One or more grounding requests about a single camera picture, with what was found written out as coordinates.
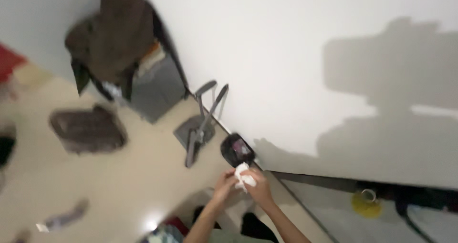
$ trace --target person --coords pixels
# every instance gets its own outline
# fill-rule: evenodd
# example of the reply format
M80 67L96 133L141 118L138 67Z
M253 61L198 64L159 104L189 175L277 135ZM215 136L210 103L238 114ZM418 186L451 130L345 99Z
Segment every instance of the person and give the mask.
M243 216L240 234L233 234L219 229L216 219L224 210L226 199L234 194L234 185L238 179L234 176L235 169L226 170L215 185L212 199L201 210L197 210L195 223L183 243L278 243L277 238L254 213ZM310 243L310 240L297 229L283 211L275 204L270 191L269 182L260 170L251 168L241 175L250 175L256 180L256 186L245 184L248 193L264 212L270 217L285 243Z

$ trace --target beige floor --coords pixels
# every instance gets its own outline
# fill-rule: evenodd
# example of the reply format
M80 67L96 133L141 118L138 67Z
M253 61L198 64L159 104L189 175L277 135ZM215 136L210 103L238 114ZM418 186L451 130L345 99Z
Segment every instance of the beige floor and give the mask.
M32 231L32 243L133 243L168 215L192 208L192 196L213 186L221 171L229 168L219 151L226 136L220 127L198 162L191 169L184 167L185 150L172 131L198 113L193 99L180 102L155 125L128 108L118 108L129 136L122 150L68 154L49 128L49 114L58 108L91 107L96 99L89 94L78 97L73 84L32 65L18 70L17 76L23 85L19 100L0 105L0 117L13 119L18 133L0 194L2 243L25 228ZM266 175L276 201L297 227L314 243L331 242L279 182ZM54 233L37 231L36 223L85 198L90 209L80 221ZM243 202L237 202L226 211L234 222L228 229L237 229L243 209ZM273 227L262 211L257 213Z

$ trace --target pile of clothes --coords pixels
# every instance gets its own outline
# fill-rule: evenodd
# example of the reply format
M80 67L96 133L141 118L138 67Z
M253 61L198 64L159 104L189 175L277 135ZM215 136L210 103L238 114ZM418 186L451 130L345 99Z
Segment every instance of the pile of clothes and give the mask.
M101 0L100 11L77 23L65 41L78 93L92 81L108 100L130 100L134 77L165 58L153 24L145 0Z

